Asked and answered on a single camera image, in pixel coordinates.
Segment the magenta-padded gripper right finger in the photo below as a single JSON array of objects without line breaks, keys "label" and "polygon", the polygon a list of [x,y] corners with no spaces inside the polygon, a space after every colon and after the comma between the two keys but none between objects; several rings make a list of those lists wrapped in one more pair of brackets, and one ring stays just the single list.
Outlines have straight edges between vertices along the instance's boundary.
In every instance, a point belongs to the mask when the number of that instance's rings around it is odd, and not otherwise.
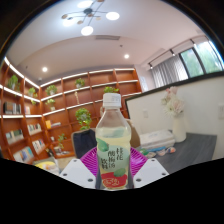
[{"label": "magenta-padded gripper right finger", "polygon": [[148,159],[136,149],[131,149],[129,188],[141,188],[157,181],[169,173],[156,158]]}]

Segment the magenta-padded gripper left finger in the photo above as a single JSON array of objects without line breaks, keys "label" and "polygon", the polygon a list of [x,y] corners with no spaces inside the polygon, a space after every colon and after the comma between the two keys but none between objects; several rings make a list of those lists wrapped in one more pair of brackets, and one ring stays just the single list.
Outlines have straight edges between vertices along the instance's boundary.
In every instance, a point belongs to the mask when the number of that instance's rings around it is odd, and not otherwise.
[{"label": "magenta-padded gripper left finger", "polygon": [[95,189],[98,174],[97,149],[93,148],[80,159],[72,159],[60,177],[78,186]]}]

